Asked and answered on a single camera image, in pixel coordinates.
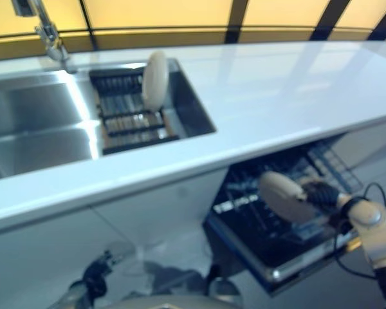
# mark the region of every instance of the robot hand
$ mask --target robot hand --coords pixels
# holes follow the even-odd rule
[[[357,230],[367,260],[386,299],[386,207],[363,197],[339,193],[325,183],[307,184],[304,190],[308,202],[324,210],[333,206]]]

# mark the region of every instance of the dishwasher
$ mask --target dishwasher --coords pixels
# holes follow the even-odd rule
[[[318,213],[307,223],[290,223],[269,208],[258,183],[262,173],[274,171],[295,182],[321,179],[341,192],[358,192],[362,183],[331,148],[339,138],[231,165],[203,223],[214,261],[225,261],[227,254],[239,260],[271,295],[329,263],[339,218]],[[345,252],[356,237],[351,230],[338,235],[338,253]]]

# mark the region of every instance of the sink basin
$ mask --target sink basin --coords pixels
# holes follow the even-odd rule
[[[143,108],[145,62],[1,78],[0,178],[214,132],[179,64],[168,63],[158,113]],[[120,83],[130,77],[137,87]]]

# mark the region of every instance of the white countertop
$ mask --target white countertop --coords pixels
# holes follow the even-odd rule
[[[0,229],[386,120],[380,42],[163,50],[179,60],[217,132],[4,178]],[[73,60],[134,61],[152,51],[80,53]],[[0,74],[52,66],[46,57],[0,61]]]

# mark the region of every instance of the cabinet door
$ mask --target cabinet door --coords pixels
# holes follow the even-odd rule
[[[355,167],[385,146],[386,122],[346,134],[333,150],[348,167]]]
[[[49,307],[114,241],[90,209],[0,233],[0,309]]]
[[[221,169],[105,203],[95,210],[136,245],[199,227],[226,175]]]

